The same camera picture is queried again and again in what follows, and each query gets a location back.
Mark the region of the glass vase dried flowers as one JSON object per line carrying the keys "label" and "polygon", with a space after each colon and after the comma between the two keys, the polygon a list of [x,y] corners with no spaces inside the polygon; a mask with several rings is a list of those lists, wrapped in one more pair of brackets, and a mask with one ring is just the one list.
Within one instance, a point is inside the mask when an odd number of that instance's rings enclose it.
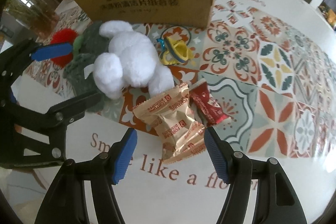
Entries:
{"label": "glass vase dried flowers", "polygon": [[58,24],[59,16],[55,12],[58,5],[57,0],[6,0],[5,12],[45,39]]}

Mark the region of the red fluffy plush strawberry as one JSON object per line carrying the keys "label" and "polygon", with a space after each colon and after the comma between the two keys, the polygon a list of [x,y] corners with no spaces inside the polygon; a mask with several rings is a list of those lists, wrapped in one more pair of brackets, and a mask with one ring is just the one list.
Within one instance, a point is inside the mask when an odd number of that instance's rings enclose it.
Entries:
{"label": "red fluffy plush strawberry", "polygon": [[51,45],[54,45],[56,50],[55,56],[52,57],[53,63],[64,68],[69,64],[74,55],[73,55],[73,44],[75,39],[78,37],[78,33],[70,28],[62,29],[52,36],[50,42]]}

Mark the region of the beige fortune biscuit packet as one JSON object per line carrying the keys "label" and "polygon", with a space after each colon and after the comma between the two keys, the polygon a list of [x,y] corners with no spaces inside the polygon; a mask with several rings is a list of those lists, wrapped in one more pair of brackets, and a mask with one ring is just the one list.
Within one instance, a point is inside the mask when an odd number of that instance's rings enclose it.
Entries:
{"label": "beige fortune biscuit packet", "polygon": [[202,153],[205,126],[190,108],[189,86],[183,83],[156,95],[133,109],[134,115],[155,129],[162,142],[165,164]]}

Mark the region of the dark green fuzzy cloth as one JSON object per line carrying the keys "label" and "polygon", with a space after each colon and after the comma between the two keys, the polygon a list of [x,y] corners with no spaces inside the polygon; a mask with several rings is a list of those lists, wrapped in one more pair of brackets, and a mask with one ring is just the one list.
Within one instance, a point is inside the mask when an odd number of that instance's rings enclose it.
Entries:
{"label": "dark green fuzzy cloth", "polygon": [[73,56],[63,72],[63,77],[72,85],[76,96],[90,91],[96,91],[102,95],[100,102],[88,109],[93,113],[100,112],[104,108],[106,96],[96,86],[92,73],[87,78],[84,77],[84,68],[93,64],[100,54],[108,50],[109,39],[99,34],[101,25],[102,21],[93,22],[79,36],[81,42],[79,53]]}

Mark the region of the patterned tile table runner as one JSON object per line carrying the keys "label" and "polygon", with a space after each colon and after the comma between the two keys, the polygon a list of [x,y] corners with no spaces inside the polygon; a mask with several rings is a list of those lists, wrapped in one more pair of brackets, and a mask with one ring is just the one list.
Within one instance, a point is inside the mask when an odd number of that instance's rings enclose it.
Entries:
{"label": "patterned tile table runner", "polygon": [[230,116],[217,127],[235,148],[258,156],[335,153],[335,63],[305,34],[257,8],[220,0],[205,29],[135,24],[153,42],[184,42],[194,58],[174,65],[176,83],[205,79]]}

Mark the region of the white plush toy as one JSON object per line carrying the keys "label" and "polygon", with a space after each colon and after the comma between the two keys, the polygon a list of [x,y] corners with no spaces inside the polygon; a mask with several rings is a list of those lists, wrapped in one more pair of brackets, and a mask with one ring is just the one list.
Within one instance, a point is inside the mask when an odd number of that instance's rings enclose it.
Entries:
{"label": "white plush toy", "polygon": [[171,70],[161,63],[151,40],[134,31],[130,23],[105,22],[99,34],[109,39],[109,45],[94,61],[93,79],[108,98],[120,98],[129,86],[148,88],[151,97],[175,86]]}

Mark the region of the yellow blue small toy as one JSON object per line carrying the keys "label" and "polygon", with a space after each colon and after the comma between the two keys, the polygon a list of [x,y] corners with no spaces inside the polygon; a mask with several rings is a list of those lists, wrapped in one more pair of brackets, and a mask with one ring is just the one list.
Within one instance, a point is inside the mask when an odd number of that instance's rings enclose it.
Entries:
{"label": "yellow blue small toy", "polygon": [[192,50],[183,40],[165,37],[157,39],[157,43],[161,47],[159,58],[163,65],[185,64],[194,58]]}

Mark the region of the red snack packet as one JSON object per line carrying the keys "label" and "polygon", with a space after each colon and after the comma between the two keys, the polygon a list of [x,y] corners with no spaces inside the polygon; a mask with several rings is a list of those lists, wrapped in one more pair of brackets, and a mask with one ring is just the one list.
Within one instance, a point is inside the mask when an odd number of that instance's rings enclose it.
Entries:
{"label": "red snack packet", "polygon": [[224,113],[222,107],[212,96],[208,89],[207,81],[204,78],[191,86],[190,97],[202,112],[208,126],[214,126],[231,120],[231,117]]}

